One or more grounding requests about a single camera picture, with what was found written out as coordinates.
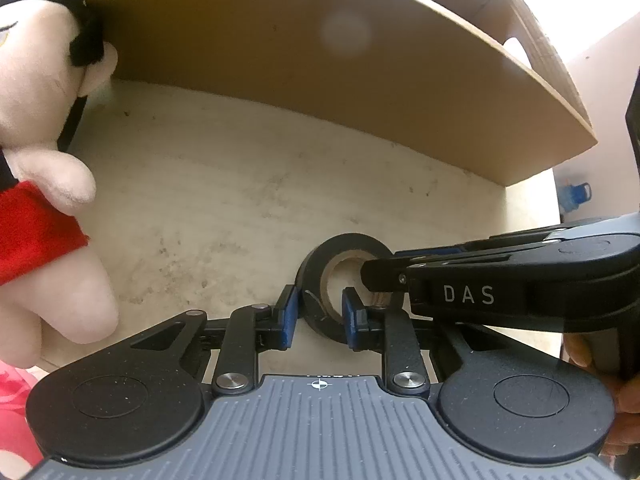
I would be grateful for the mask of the person's hand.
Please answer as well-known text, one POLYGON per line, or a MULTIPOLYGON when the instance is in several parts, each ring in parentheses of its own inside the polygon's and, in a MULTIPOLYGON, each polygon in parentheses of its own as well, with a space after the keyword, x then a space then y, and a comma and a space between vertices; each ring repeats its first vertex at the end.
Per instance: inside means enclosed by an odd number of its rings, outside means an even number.
POLYGON ((626 455, 633 446, 639 444, 639 377, 622 382, 615 376, 598 372, 593 366, 587 341, 578 334, 564 334, 563 349, 570 362, 597 376, 614 399, 616 419, 606 437, 602 454, 610 457, 626 455))

